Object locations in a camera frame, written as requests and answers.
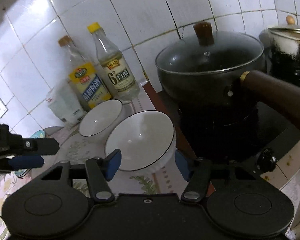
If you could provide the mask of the white pot with lid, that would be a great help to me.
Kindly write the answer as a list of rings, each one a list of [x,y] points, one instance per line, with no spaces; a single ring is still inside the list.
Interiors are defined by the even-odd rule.
[[[293,16],[262,31],[259,39],[270,62],[269,74],[300,87],[300,26]]]

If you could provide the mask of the white vinegar bottle yellow cap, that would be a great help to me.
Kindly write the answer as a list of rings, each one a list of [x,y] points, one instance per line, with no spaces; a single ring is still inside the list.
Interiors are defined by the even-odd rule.
[[[119,98],[130,101],[137,97],[139,85],[119,48],[106,36],[99,23],[95,22],[87,29],[93,37],[96,57],[107,76],[106,80],[110,81]]]

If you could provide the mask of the white bowl black rim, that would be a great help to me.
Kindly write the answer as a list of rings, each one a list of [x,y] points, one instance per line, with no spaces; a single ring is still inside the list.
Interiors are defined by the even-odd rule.
[[[105,155],[121,151],[119,170],[131,176],[153,174],[163,168],[176,151],[175,127],[168,115],[143,111],[120,122],[105,144]]]
[[[79,134],[90,142],[104,144],[112,130],[124,119],[120,100],[108,100],[90,110],[79,125]]]

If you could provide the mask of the white salt bag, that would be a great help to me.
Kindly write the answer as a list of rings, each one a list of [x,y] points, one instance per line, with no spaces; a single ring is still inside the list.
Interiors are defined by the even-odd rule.
[[[67,128],[82,121],[87,114],[82,108],[76,93],[67,82],[54,87],[46,96],[47,106]]]

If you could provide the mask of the black wok with lid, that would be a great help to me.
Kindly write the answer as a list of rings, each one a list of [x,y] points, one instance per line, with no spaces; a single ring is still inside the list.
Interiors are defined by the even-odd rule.
[[[193,28],[194,35],[167,46],[157,55],[155,65],[162,87],[186,77],[226,85],[277,79],[268,72],[270,62],[258,39],[233,31],[213,31],[209,22],[199,22]]]

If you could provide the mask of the cooking wine bottle yellow label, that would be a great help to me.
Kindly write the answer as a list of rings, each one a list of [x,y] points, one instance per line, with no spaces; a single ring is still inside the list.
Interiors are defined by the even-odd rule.
[[[70,60],[68,74],[71,87],[86,111],[112,99],[103,80],[99,77],[93,62],[75,46],[72,39],[65,35],[58,40],[61,48],[65,49]]]

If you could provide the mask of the black gas stove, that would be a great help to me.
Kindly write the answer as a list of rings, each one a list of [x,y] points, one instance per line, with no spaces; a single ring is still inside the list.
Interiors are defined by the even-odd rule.
[[[189,157],[240,163],[262,174],[300,139],[300,88],[281,80],[226,85],[186,77],[144,89],[172,118],[177,148]]]

